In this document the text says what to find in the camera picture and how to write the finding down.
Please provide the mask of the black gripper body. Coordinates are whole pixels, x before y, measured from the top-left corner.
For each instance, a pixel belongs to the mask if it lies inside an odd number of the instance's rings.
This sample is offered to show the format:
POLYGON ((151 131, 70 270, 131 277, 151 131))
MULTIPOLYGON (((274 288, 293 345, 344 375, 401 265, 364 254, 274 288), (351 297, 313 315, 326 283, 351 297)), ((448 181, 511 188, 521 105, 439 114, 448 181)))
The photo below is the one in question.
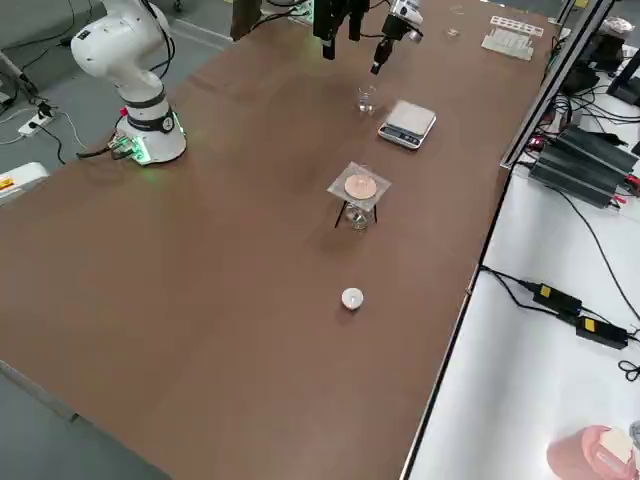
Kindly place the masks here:
POLYGON ((389 13, 381 30, 385 39, 400 41, 406 34, 406 22, 402 17, 389 13))

